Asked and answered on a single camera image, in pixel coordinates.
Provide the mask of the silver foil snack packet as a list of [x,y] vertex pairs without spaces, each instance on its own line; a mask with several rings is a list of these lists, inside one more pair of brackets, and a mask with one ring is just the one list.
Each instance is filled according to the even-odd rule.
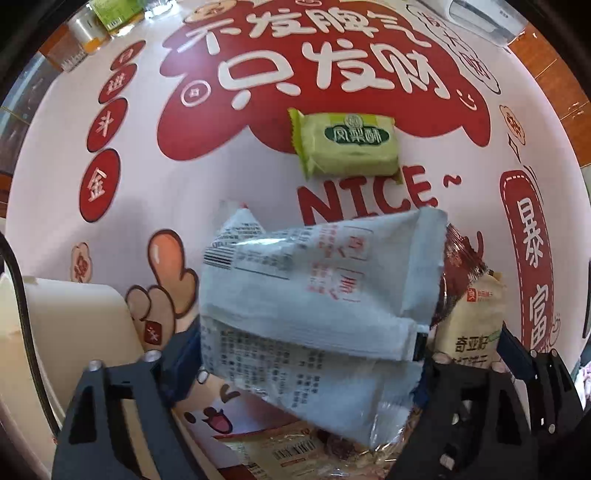
[[202,261],[205,369],[332,434],[393,441],[422,375],[447,224],[427,207],[267,232],[236,210]]

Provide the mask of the beige cracker snack packet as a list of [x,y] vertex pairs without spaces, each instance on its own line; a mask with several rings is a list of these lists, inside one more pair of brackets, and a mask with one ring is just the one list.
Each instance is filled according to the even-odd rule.
[[435,321],[425,358],[490,369],[500,360],[497,347],[505,318],[505,286],[498,275],[484,274],[443,319]]

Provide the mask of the dark red snack packet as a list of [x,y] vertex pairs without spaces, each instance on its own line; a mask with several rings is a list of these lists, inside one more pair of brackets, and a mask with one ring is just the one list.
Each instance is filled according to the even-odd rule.
[[484,241],[480,231],[477,232],[477,240],[478,245],[474,249],[467,236],[461,234],[454,225],[447,226],[444,270],[432,326],[445,320],[467,292],[468,287],[489,272],[483,260]]

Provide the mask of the white plastic storage bin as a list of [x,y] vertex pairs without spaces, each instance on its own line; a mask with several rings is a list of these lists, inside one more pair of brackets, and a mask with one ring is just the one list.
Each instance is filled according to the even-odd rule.
[[[27,277],[26,300],[51,411],[63,420],[83,370],[132,363],[143,352],[123,297],[112,287]],[[29,370],[13,284],[1,276],[1,425],[27,466],[49,478],[55,443]]]

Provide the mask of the red white snack packet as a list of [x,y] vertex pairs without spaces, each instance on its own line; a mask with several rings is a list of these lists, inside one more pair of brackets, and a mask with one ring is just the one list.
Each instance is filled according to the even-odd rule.
[[249,434],[217,436],[256,479],[384,479],[407,442],[400,431],[374,449],[303,421]]

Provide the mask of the orange wooden cabinet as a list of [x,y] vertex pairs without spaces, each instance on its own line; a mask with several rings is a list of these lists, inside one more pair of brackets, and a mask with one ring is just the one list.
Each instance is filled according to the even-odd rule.
[[575,150],[590,151],[590,98],[562,57],[528,23],[509,48],[524,64],[554,108]]

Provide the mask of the green pineapple cake packet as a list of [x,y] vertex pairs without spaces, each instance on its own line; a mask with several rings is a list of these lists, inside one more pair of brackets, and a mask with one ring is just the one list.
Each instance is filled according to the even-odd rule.
[[394,118],[287,110],[304,177],[392,176],[400,169]]

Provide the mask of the red festive table mat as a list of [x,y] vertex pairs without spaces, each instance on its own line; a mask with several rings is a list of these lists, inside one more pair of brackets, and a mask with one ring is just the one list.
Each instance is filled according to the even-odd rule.
[[407,419],[429,333],[454,362],[504,357],[504,291],[448,221],[402,136],[488,106],[402,13],[363,1],[221,1],[67,86],[89,121],[72,250],[91,295],[71,338],[110,365],[192,318],[191,367],[287,417],[372,445]]

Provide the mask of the white countertop appliance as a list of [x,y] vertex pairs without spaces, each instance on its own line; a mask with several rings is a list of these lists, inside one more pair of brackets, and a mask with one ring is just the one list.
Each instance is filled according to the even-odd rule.
[[456,24],[499,46],[512,43],[528,23],[511,4],[502,0],[452,1],[448,15]]

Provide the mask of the clear drinking glass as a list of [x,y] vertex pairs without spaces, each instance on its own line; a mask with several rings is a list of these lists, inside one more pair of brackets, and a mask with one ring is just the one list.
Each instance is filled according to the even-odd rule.
[[42,44],[40,53],[58,70],[71,72],[88,56],[66,24]]

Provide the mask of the orange base metal jar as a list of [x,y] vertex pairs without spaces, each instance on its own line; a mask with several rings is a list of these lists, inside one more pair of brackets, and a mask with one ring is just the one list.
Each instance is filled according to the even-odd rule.
[[77,10],[67,21],[67,26],[88,55],[99,51],[110,40],[110,35],[89,4]]

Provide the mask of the green label glass bottle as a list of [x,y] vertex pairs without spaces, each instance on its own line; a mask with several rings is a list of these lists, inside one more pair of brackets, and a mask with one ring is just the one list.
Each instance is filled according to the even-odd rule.
[[137,0],[91,0],[90,7],[110,34],[143,19]]

